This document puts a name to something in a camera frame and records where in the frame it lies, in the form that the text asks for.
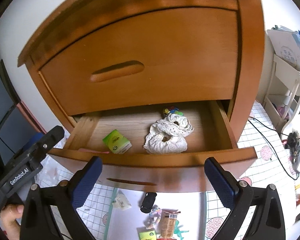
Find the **person's left hand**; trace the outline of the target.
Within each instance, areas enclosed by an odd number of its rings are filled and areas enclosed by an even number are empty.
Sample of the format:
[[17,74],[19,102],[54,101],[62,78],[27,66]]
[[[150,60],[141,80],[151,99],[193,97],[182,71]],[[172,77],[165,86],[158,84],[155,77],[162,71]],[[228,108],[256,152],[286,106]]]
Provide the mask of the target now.
[[10,204],[0,213],[0,218],[4,225],[7,238],[10,240],[20,239],[20,225],[17,219],[23,216],[24,206]]

